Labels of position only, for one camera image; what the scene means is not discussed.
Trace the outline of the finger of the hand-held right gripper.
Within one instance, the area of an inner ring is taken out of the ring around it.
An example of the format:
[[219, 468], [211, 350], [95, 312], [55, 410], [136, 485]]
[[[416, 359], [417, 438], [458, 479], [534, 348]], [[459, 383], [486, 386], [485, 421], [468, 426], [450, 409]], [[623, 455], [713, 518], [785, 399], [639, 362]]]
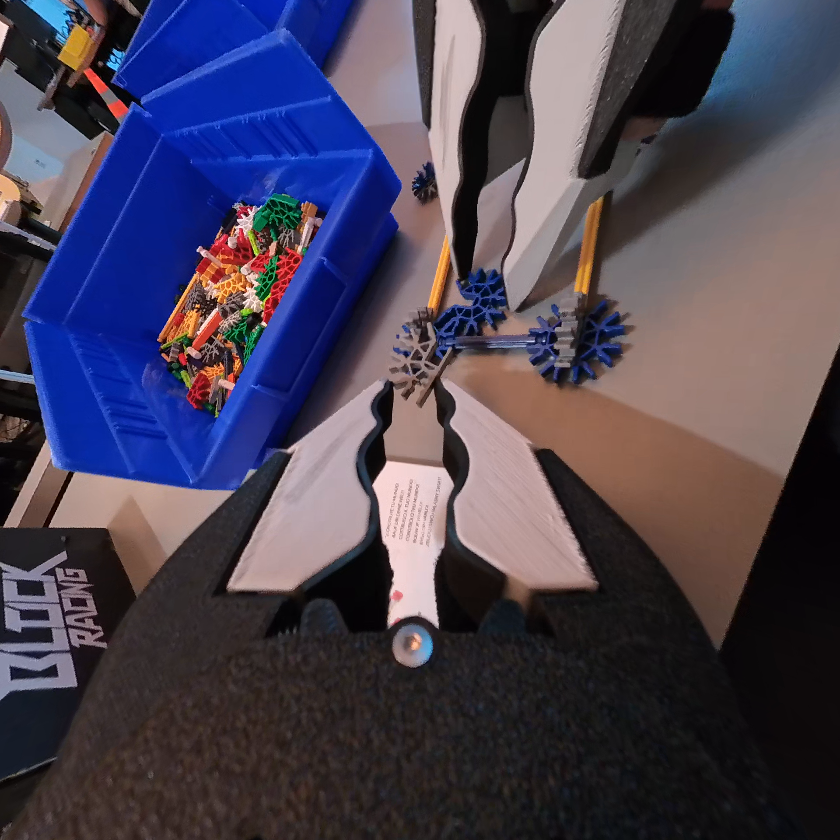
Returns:
[[535, 41], [528, 94], [532, 149], [513, 197], [503, 260], [507, 299], [519, 309], [585, 210], [585, 141], [621, 20], [619, 1], [554, 5]]
[[477, 2], [436, 2], [429, 144], [455, 273], [473, 267], [487, 175], [489, 112], [481, 88], [486, 34]]

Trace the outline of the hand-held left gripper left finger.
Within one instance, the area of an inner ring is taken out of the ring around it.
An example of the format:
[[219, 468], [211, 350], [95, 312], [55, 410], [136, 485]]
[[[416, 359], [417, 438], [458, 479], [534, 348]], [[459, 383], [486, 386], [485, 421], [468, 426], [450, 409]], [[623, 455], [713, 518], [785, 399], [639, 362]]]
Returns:
[[372, 503], [358, 457], [376, 429], [375, 398], [390, 385], [376, 381], [289, 449], [227, 592], [294, 592], [362, 544]]

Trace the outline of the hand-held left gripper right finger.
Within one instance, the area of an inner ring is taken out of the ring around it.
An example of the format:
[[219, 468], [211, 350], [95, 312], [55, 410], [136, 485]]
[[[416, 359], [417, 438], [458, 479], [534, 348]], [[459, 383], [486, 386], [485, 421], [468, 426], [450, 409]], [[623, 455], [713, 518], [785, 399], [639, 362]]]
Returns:
[[465, 484], [454, 497], [455, 534], [523, 592], [598, 588], [531, 442], [450, 380], [449, 427], [465, 445]]

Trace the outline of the yellow plastic rod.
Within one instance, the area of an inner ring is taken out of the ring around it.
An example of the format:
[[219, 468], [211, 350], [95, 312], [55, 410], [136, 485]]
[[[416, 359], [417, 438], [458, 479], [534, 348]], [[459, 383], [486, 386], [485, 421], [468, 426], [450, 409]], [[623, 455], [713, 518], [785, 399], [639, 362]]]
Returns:
[[450, 259], [450, 245], [448, 237], [445, 236], [434, 275], [432, 290], [430, 291], [427, 302], [427, 310], [429, 311], [437, 312], [440, 309], [440, 305], [445, 294], [450, 269]]
[[574, 280], [574, 294], [582, 300], [588, 297], [592, 285], [597, 239], [605, 198], [601, 196], [589, 205], [584, 220], [581, 250]]

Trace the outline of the blue plastic rod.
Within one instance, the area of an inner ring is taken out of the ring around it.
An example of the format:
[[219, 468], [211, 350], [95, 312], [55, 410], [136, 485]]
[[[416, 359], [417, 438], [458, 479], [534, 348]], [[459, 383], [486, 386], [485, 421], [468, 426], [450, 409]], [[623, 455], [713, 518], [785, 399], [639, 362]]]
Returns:
[[448, 345], [457, 350], [513, 350], [533, 349], [539, 346], [530, 333], [495, 334], [451, 337]]

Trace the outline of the grey snowflake connector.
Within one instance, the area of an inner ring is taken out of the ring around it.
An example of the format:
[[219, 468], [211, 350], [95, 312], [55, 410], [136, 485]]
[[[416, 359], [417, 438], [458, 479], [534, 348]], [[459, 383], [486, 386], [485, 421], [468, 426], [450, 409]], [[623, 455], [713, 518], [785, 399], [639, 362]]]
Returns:
[[423, 406], [453, 354], [452, 348], [439, 343], [431, 322], [404, 323], [392, 347], [390, 381], [403, 399], [414, 396]]

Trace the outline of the blue plastic bin with pieces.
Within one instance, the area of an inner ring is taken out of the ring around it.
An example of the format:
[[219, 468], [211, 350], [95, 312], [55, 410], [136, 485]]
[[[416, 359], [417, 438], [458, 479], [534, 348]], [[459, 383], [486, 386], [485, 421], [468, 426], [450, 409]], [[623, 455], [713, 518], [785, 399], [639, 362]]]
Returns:
[[[56, 467], [235, 489], [282, 443], [396, 230], [401, 183], [280, 29], [133, 106], [24, 312]], [[220, 413], [190, 407], [156, 337], [236, 200], [325, 220]]]

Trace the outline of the white instruction booklet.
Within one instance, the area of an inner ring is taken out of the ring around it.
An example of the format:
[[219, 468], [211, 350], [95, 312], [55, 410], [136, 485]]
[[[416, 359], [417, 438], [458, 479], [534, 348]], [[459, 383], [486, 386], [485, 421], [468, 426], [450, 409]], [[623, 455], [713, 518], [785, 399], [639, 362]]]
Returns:
[[373, 488], [393, 572], [387, 623], [420, 616], [437, 627], [434, 572], [453, 481], [442, 466], [388, 460]]

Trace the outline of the pile of colourful construction pieces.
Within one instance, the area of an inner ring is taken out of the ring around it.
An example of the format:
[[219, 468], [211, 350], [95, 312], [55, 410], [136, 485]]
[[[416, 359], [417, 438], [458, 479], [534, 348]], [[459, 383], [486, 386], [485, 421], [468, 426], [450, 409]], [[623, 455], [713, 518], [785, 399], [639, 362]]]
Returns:
[[237, 202], [212, 244], [197, 248], [192, 278], [158, 339], [192, 408], [212, 417], [223, 411], [324, 217], [286, 193], [260, 205]]

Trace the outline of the empty blue plastic bin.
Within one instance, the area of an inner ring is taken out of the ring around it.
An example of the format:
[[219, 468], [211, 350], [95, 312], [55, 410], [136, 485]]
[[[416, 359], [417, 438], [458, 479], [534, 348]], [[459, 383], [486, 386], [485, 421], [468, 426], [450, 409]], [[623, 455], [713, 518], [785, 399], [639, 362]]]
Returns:
[[276, 29], [322, 68], [351, 1], [152, 1], [114, 78], [137, 99]]

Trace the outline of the black printed cardboard box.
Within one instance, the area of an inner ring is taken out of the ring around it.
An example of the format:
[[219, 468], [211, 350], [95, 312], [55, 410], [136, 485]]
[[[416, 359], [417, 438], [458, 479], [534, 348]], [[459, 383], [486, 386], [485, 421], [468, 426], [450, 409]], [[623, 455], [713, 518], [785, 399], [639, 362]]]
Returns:
[[1, 530], [1, 781], [55, 759], [135, 600], [103, 528]]

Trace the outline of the person's dark printed t-shirt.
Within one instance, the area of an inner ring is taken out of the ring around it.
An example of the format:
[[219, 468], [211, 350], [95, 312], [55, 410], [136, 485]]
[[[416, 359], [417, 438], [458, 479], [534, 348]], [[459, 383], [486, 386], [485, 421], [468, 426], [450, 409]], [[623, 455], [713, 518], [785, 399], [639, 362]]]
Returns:
[[839, 359], [776, 504], [721, 660], [810, 838], [839, 838]]

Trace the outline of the orange striped cone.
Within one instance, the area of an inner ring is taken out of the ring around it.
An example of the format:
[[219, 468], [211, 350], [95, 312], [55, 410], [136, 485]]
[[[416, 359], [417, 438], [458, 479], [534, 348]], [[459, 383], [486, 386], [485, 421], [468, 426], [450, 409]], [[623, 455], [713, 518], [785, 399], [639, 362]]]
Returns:
[[129, 106], [122, 101], [113, 89], [98, 76], [98, 74], [91, 68], [86, 68], [83, 71], [84, 77], [92, 84], [93, 88], [104, 101], [107, 109], [111, 115], [121, 123], [129, 113]]

